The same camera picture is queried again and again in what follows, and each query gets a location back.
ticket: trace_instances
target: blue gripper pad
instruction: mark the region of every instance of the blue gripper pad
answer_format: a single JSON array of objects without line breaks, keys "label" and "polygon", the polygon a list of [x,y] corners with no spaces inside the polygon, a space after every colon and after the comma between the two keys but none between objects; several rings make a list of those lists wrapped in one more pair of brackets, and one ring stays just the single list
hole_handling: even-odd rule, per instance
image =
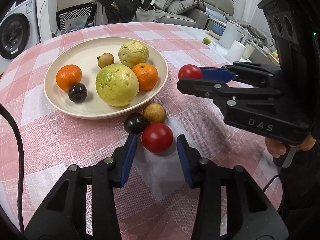
[{"label": "blue gripper pad", "polygon": [[191,174],[191,166],[190,166],[185,148],[182,144],[183,139],[185,139],[185,138],[182,138],[181,135],[178,136],[178,138],[177,138],[177,151],[178,151],[184,179],[185,179],[186,183],[188,183],[189,187],[192,188],[193,187],[193,179],[192,179],[192,174]]},{"label": "blue gripper pad", "polygon": [[129,143],[130,143],[129,148],[128,148],[128,151],[125,156],[124,162],[122,164],[122,169],[121,169],[120,183],[121,183],[122,187],[128,181],[128,178],[129,178],[131,166],[133,163],[133,158],[134,158],[134,155],[136,154],[136,150],[137,150],[137,137],[133,136]]},{"label": "blue gripper pad", "polygon": [[225,83],[235,80],[236,75],[230,73],[229,70],[223,68],[200,68],[203,74],[203,79],[217,80]]}]

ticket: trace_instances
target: yellow-green fruit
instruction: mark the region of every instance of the yellow-green fruit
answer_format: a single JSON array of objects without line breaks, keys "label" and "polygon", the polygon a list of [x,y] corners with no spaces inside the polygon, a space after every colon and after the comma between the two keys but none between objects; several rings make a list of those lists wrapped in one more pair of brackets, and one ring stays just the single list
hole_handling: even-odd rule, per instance
[{"label": "yellow-green fruit", "polygon": [[115,63],[115,58],[110,53],[103,53],[101,56],[97,57],[98,66],[104,68]]},{"label": "yellow-green fruit", "polygon": [[165,109],[161,105],[155,103],[148,105],[143,110],[143,115],[151,123],[164,122],[167,118],[167,113],[165,112]]},{"label": "yellow-green fruit", "polygon": [[147,46],[140,41],[128,41],[121,46],[118,56],[123,65],[132,68],[139,63],[147,62],[149,50]]},{"label": "yellow-green fruit", "polygon": [[97,74],[96,90],[108,105],[126,106],[138,94],[139,82],[130,68],[122,64],[112,64]]},{"label": "yellow-green fruit", "polygon": [[206,45],[209,45],[211,43],[211,39],[209,37],[205,37],[203,39],[203,43],[206,44]]},{"label": "yellow-green fruit", "polygon": [[279,56],[278,56],[278,51],[277,51],[277,50],[274,51],[274,52],[272,53],[272,55],[273,55],[277,60],[279,60]]}]

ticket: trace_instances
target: white container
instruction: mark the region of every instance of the white container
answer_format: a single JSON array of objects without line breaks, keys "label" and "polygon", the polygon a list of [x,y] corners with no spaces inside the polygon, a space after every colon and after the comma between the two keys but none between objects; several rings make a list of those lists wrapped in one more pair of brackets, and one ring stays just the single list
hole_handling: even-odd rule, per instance
[{"label": "white container", "polygon": [[246,49],[246,46],[239,41],[234,41],[226,55],[226,59],[231,62],[239,61]]},{"label": "white container", "polygon": [[254,50],[256,49],[254,46],[251,45],[251,43],[247,42],[247,44],[245,45],[246,47],[246,50],[244,51],[244,54],[243,54],[243,58],[244,59],[248,59],[252,53],[254,52]]},{"label": "white container", "polygon": [[233,41],[240,41],[241,38],[241,43],[244,44],[248,35],[249,32],[245,28],[241,27],[239,24],[236,24],[233,21],[228,21],[227,27],[220,38],[219,44],[226,49],[230,49]]}]

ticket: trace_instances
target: human hand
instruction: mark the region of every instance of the human hand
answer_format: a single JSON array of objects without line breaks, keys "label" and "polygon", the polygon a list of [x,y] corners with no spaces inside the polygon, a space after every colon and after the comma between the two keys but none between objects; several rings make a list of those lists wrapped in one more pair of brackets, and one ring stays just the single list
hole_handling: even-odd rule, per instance
[{"label": "human hand", "polygon": [[[267,137],[264,138],[264,141],[266,143],[268,152],[275,158],[279,158],[281,155],[284,155],[287,151],[287,148],[282,142],[279,142]],[[315,143],[316,143],[316,140],[313,139],[310,133],[308,134],[304,142],[299,145],[298,151],[308,151],[315,145]]]}]

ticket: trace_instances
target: pink checkered tablecloth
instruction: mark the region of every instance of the pink checkered tablecloth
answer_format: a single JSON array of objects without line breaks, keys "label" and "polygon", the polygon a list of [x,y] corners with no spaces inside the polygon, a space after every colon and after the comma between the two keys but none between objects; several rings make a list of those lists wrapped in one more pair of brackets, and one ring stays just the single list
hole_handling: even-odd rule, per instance
[{"label": "pink checkered tablecloth", "polygon": [[[95,165],[122,146],[127,137],[123,128],[126,116],[98,121],[76,119],[56,110],[44,95],[44,75],[57,56],[78,43],[106,36],[144,41],[165,57],[169,77],[153,102],[166,109],[166,124],[175,137],[184,134],[192,147],[217,165],[244,166],[261,188],[278,173],[263,137],[225,125],[212,100],[183,95],[177,90],[177,74],[183,65],[225,65],[226,61],[208,46],[175,26],[159,23],[87,28],[24,51],[0,80],[0,102],[17,122],[25,150],[25,226],[68,166]],[[237,82],[229,85],[242,86]],[[13,132],[3,118],[0,140],[0,204],[18,226],[18,150]],[[185,184],[176,151],[169,156],[154,155],[140,143],[129,180],[123,189],[115,189],[114,195],[123,239],[190,239],[199,191]],[[275,207],[279,206],[282,190],[278,180],[266,195]],[[91,233],[90,201],[87,204],[87,232]],[[225,210],[222,218],[223,230]]]}]

